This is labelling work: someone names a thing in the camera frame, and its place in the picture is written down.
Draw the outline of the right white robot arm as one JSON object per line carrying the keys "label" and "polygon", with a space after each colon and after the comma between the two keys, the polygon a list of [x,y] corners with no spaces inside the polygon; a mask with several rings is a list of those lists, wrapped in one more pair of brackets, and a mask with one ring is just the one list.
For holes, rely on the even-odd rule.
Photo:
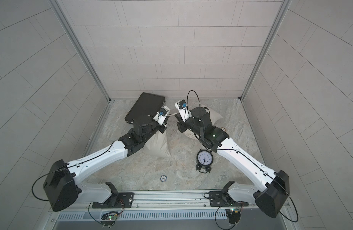
{"label": "right white robot arm", "polygon": [[181,133],[191,131],[205,147],[196,155],[197,171],[210,173],[214,161],[213,153],[217,153],[253,183],[253,187],[247,188],[235,181],[229,181],[220,192],[205,193],[203,196],[210,201],[211,207],[230,207],[227,215],[232,226],[239,222],[240,212],[248,204],[256,205],[271,218],[277,217],[290,198],[289,176],[286,172],[276,172],[244,151],[225,131],[212,124],[207,107],[189,110],[184,100],[176,102],[175,107],[178,110],[175,115],[178,130]]}

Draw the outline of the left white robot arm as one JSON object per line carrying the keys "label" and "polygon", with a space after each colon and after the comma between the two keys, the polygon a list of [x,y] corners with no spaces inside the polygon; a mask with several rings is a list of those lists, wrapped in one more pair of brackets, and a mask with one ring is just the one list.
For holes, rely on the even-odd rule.
{"label": "left white robot arm", "polygon": [[124,207],[121,197],[110,182],[89,184],[84,180],[100,169],[141,150],[156,133],[167,129],[168,116],[141,115],[133,121],[127,134],[113,141],[109,146],[83,158],[70,161],[56,161],[45,174],[43,189],[47,201],[55,212],[62,211],[74,203],[93,202],[98,208]]}

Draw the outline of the cream cloth bag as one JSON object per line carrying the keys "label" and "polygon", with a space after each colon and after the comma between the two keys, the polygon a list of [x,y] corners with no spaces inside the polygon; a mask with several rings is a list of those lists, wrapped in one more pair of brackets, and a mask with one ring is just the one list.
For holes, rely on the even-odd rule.
{"label": "cream cloth bag", "polygon": [[[201,105],[202,107],[206,107],[208,108],[208,111],[210,112],[210,119],[211,119],[211,122],[212,124],[214,125],[219,119],[222,119],[222,115],[220,115],[218,112],[216,112],[215,110],[213,110],[212,108],[202,104]],[[191,138],[191,139],[195,139],[195,136],[194,136],[194,133],[192,131],[190,131],[189,129],[186,130],[184,133],[183,133],[185,136],[187,136],[188,138]]]}
{"label": "cream cloth bag", "polygon": [[167,144],[166,133],[157,131],[144,145],[144,152],[147,155],[168,158],[171,156]]}

